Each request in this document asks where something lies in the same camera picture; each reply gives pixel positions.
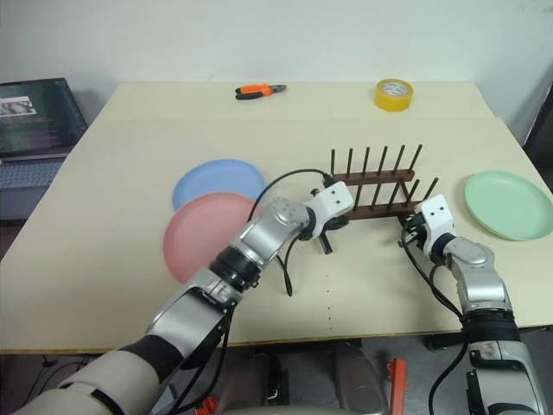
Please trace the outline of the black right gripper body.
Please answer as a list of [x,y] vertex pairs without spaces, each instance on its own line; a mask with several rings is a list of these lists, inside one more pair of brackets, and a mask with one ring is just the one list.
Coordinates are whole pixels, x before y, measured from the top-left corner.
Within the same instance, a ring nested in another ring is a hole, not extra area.
[[400,224],[403,236],[403,246],[415,244],[417,247],[423,247],[426,241],[426,221],[421,213],[409,214],[400,217]]

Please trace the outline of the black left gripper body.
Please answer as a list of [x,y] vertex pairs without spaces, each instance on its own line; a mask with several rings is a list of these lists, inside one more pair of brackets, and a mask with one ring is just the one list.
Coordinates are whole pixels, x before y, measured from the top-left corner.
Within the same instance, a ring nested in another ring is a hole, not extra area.
[[341,229],[342,227],[347,226],[348,224],[349,219],[345,215],[334,217],[325,223],[321,232],[325,233],[327,231],[336,231]]

